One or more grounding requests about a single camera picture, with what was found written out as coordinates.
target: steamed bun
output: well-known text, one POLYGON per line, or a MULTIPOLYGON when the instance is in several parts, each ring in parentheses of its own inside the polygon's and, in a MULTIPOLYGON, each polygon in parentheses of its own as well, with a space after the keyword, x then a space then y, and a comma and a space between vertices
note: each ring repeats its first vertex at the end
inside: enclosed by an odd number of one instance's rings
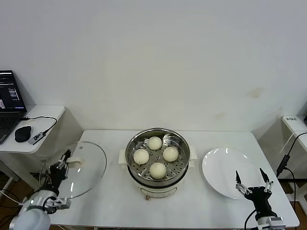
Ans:
POLYGON ((154 163, 149 168, 149 174, 152 178, 160 180, 166 175, 166 167, 162 163, 154 163))
POLYGON ((173 162, 178 158, 178 150, 175 147, 167 147, 163 151, 163 158, 168 162, 173 162))
POLYGON ((133 154, 133 160, 139 165, 146 164, 149 160, 149 154, 144 149, 138 149, 133 154))
POLYGON ((162 146, 162 140, 159 137, 151 137, 148 140, 148 147, 151 150, 158 150, 162 146))

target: glass lid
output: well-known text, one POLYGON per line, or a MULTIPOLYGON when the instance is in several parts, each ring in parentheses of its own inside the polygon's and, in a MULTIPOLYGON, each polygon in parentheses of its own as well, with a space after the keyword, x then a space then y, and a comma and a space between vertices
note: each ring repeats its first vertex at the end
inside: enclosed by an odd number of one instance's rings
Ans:
POLYGON ((49 166, 60 160, 67 151, 71 151, 71 157, 67 160, 68 178, 59 187, 59 197, 71 199, 85 194, 100 182, 106 170, 106 154, 92 142, 78 141, 70 144, 46 161, 41 170, 40 183, 44 182, 44 173, 49 166))

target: laptop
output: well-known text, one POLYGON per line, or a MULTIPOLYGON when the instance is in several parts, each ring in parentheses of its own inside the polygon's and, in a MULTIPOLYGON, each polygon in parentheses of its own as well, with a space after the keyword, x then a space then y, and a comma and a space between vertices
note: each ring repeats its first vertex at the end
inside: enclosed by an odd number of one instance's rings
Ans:
POLYGON ((13 72, 0 70, 0 144, 11 134, 26 112, 13 72))

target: white wall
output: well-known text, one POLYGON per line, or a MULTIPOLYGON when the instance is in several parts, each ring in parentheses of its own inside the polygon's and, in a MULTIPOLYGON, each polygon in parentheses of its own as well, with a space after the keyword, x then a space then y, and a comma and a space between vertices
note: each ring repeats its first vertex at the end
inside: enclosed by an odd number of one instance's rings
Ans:
MULTIPOLYGON (((83 129, 261 138, 306 102, 306 8, 304 0, 2 0, 0 67, 16 72, 27 101, 63 104, 83 129)), ((270 139, 281 145, 278 132, 270 139)))

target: computer mouse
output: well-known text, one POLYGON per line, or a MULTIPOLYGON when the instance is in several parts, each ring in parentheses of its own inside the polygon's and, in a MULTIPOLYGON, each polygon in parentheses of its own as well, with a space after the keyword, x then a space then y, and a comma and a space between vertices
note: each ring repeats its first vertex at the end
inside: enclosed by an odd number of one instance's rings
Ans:
POLYGON ((31 126, 24 126, 15 131, 15 140, 25 142, 31 137, 31 126))

